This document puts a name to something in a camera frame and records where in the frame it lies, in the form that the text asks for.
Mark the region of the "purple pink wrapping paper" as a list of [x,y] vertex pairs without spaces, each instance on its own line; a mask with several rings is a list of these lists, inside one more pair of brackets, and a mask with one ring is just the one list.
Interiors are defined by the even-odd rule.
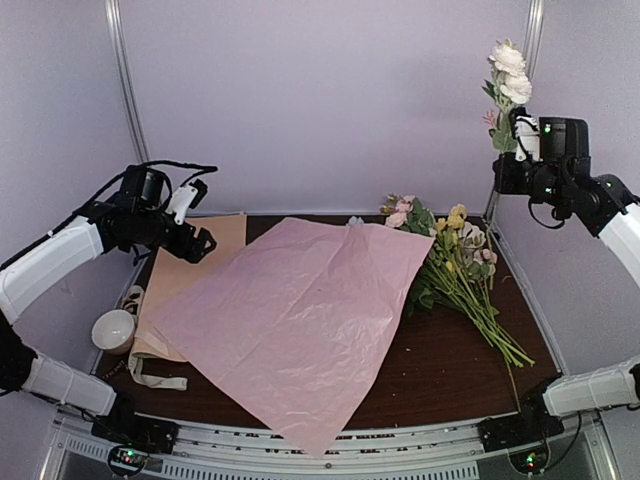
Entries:
[[373,386],[431,238],[280,221],[150,322],[272,430],[342,431]]

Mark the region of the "yellow rose stem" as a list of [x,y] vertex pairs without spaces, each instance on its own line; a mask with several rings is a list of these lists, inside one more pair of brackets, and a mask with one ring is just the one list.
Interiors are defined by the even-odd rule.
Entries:
[[508,366],[532,366],[535,361],[498,322],[499,311],[491,301],[491,290],[467,275],[459,240],[465,222],[470,221],[462,205],[435,221],[434,243],[424,264],[427,289],[436,303],[464,314]]

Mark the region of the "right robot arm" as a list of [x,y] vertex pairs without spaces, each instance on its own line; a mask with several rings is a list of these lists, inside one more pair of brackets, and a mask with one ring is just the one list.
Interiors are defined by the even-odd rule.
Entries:
[[562,371],[513,419],[530,442],[551,415],[639,403],[639,198],[592,174],[583,120],[518,108],[506,133],[496,230]]

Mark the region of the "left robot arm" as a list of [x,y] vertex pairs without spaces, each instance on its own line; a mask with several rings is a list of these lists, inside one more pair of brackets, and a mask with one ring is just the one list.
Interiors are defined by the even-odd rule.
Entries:
[[207,195],[202,176],[215,166],[154,160],[130,165],[58,226],[1,265],[1,392],[25,391],[105,416],[106,429],[123,444],[144,433],[138,415],[117,405],[115,390],[26,345],[14,326],[26,310],[80,266],[114,249],[163,249],[197,264],[217,243],[186,220]]

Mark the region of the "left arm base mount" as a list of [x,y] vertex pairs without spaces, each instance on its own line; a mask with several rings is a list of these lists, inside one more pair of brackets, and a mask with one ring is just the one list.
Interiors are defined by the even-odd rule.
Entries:
[[113,443],[106,464],[117,476],[130,478],[159,461],[159,455],[173,453],[179,426],[175,422],[135,415],[125,426],[100,417],[92,423],[94,437]]

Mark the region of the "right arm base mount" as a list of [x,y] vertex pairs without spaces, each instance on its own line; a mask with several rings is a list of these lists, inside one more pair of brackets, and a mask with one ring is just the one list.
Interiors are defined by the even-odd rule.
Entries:
[[526,419],[523,414],[513,414],[487,418],[477,429],[486,453],[505,451],[518,473],[533,476],[550,466],[549,441],[564,432],[564,425],[555,417]]

